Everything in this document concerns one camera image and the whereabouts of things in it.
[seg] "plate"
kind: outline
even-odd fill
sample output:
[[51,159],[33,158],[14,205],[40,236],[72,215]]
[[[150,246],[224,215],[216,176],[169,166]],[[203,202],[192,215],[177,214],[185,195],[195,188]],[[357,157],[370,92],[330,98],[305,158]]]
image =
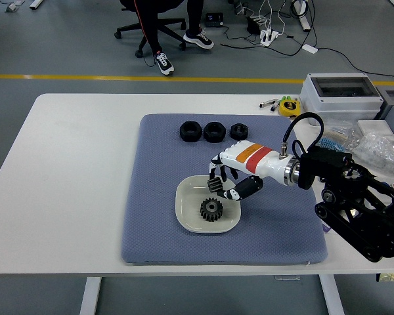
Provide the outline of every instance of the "plate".
[[[184,179],[177,187],[175,214],[188,231],[194,233],[223,233],[236,226],[241,217],[241,203],[212,194],[207,175],[195,175]],[[234,188],[230,179],[223,183],[225,190]],[[207,198],[216,198],[223,205],[223,214],[217,221],[208,222],[200,214],[200,206]]]

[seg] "blue mat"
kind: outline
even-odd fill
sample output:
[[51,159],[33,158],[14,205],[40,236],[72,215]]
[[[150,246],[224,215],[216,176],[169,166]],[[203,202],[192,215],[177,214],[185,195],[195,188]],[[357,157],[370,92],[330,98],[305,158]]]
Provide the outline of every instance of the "blue mat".
[[[181,140],[179,127],[188,120],[203,128],[220,121],[229,131],[248,126],[248,140],[279,150],[289,119],[263,115],[154,114],[140,124],[124,218],[121,254],[136,264],[306,264],[327,257],[312,190],[280,185],[264,178],[264,188],[241,201],[239,223],[222,234],[185,230],[175,216],[178,184],[192,175],[208,175],[213,156],[232,144]],[[292,133],[289,143],[295,139]],[[247,177],[239,172],[238,182]]]

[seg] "plastic bag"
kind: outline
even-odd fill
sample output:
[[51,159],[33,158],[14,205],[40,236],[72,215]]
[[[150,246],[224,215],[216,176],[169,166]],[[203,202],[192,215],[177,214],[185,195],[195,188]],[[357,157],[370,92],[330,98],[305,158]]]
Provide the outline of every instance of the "plastic bag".
[[359,145],[351,150],[367,164],[394,176],[394,142],[384,136],[367,133]]
[[329,119],[324,122],[324,134],[317,146],[346,152],[358,146],[361,137],[353,122]]

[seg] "office chair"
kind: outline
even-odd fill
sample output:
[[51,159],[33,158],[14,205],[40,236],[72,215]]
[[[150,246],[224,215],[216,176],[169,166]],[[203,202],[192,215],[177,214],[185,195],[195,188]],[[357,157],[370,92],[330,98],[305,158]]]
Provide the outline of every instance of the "office chair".
[[[158,13],[163,13],[171,9],[175,9],[178,7],[184,0],[171,0],[171,1],[159,1],[160,4],[158,5]],[[134,6],[134,1],[133,0],[120,0],[121,4],[125,7],[122,8],[122,11],[131,11],[131,12],[136,12],[136,7]],[[178,35],[175,33],[173,30],[169,29],[167,25],[170,24],[176,24],[176,23],[181,23],[181,30],[186,29],[186,22],[184,18],[159,18],[158,19],[158,30],[161,32],[164,32],[165,34],[177,39],[178,41],[181,42],[179,45],[180,49],[182,51],[185,50],[185,40],[183,39],[182,36]],[[141,30],[141,25],[140,23],[136,24],[131,24],[127,26],[123,26],[121,28],[118,28],[117,31],[114,33],[114,36],[116,39],[121,38],[121,32],[126,32],[126,31],[133,31],[133,30]],[[136,57],[137,58],[142,58],[143,57],[143,47],[147,43],[146,37],[143,36],[142,41],[140,42],[139,48],[136,50]]]

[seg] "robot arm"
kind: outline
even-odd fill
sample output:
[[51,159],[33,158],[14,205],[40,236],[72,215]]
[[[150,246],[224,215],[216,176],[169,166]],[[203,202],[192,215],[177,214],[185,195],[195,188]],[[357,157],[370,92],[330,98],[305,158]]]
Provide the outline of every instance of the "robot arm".
[[[293,155],[286,152],[287,138],[293,126],[303,118],[313,117],[320,122],[317,139],[304,150],[296,140]],[[394,189],[377,181],[365,167],[354,163],[352,155],[315,146],[320,140],[324,125],[313,113],[304,113],[295,119],[286,131],[280,153],[250,141],[240,141],[215,156],[209,166],[210,192],[231,200],[242,200],[263,187],[263,178],[272,177],[280,184],[297,184],[310,189],[316,176],[324,182],[322,202],[315,205],[315,213],[342,238],[350,243],[369,261],[378,262],[382,257],[394,257]],[[301,147],[298,156],[295,146]],[[216,168],[221,178],[215,177]],[[223,190],[226,181],[225,167],[249,174],[233,189]],[[391,204],[384,205],[370,190],[391,197]]]

